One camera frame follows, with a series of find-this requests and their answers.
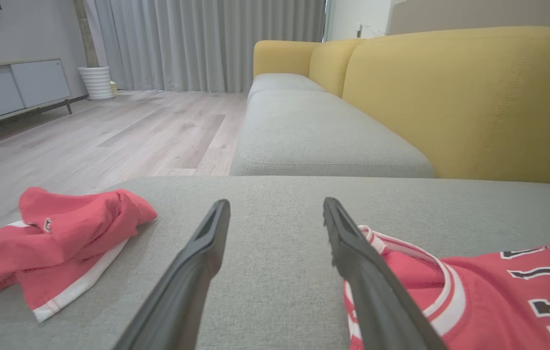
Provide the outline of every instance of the plant trunk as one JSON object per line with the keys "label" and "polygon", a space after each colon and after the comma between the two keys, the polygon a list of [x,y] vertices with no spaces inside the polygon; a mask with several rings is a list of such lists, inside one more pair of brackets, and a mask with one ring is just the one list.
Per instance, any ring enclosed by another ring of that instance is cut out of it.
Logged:
{"label": "plant trunk", "polygon": [[93,39],[91,38],[89,21],[87,20],[87,13],[85,11],[85,4],[83,3],[83,0],[74,0],[74,9],[77,11],[81,37],[83,39],[83,45],[85,47],[87,67],[98,67],[98,57],[96,56],[96,49],[93,46]]}

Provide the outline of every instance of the yellow cushion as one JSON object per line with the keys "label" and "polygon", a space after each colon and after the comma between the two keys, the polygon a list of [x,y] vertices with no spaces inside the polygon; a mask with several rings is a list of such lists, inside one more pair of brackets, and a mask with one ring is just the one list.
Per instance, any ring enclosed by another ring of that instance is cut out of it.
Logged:
{"label": "yellow cushion", "polygon": [[328,41],[315,47],[310,62],[309,78],[327,92],[342,97],[346,66],[351,53],[363,38]]}
{"label": "yellow cushion", "polygon": [[438,177],[550,182],[550,28],[378,37],[343,99],[411,142]]}
{"label": "yellow cushion", "polygon": [[262,73],[309,75],[314,47],[320,42],[262,40],[253,48],[253,76]]}

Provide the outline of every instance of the potted plant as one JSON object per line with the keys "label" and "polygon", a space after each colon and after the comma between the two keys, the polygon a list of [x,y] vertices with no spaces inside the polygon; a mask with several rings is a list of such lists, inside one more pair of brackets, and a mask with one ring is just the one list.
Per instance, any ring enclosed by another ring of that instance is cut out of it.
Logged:
{"label": "potted plant", "polygon": [[96,49],[93,46],[93,39],[91,38],[89,21],[87,20],[83,0],[74,0],[74,8],[77,11],[87,59],[87,67],[79,67],[79,73],[87,88],[89,99],[91,101],[110,100],[114,97],[111,92],[111,72],[109,67],[98,66],[98,57],[96,56]]}

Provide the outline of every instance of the gray sofa seat cushion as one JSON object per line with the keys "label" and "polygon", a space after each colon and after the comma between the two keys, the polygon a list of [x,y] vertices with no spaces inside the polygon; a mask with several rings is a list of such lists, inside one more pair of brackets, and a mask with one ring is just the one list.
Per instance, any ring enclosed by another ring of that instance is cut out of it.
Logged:
{"label": "gray sofa seat cushion", "polygon": [[419,150],[341,98],[284,90],[249,102],[230,173],[434,177]]}
{"label": "gray sofa seat cushion", "polygon": [[214,201],[231,219],[199,350],[348,348],[343,284],[331,266],[326,196],[357,224],[438,257],[550,244],[550,185],[377,177],[149,177],[118,184],[159,213],[91,290],[37,324],[17,286],[0,292],[0,350],[108,350]]}
{"label": "gray sofa seat cushion", "polygon": [[251,84],[251,89],[249,89],[249,95],[247,96],[247,102],[251,100],[254,94],[272,89],[325,91],[320,85],[303,75],[291,73],[264,73],[253,78],[253,83]]}

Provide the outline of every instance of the gray curtain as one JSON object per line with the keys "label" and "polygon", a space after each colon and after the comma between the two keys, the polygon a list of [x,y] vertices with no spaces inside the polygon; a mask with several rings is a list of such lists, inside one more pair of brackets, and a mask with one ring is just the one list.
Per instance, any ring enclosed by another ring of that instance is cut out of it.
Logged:
{"label": "gray curtain", "polygon": [[325,0],[95,0],[118,88],[248,91],[258,40],[320,41]]}

